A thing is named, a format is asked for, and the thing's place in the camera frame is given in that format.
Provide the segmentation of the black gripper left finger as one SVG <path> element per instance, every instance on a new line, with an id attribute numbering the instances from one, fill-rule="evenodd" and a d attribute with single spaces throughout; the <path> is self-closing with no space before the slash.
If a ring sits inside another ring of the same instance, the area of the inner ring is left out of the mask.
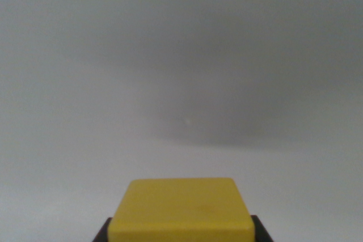
<path id="1" fill-rule="evenodd" d="M 92 242 L 108 242 L 107 230 L 111 220 L 112 218 L 108 218 L 104 222 L 104 224 L 102 225 L 102 227 L 100 228 L 100 230 L 98 231 Z"/>

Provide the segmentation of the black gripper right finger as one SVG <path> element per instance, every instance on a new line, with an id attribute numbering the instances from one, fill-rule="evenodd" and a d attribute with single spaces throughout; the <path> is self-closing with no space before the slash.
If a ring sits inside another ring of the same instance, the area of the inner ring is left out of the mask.
<path id="1" fill-rule="evenodd" d="M 274 242 L 257 215 L 251 215 L 255 226 L 255 242 Z"/>

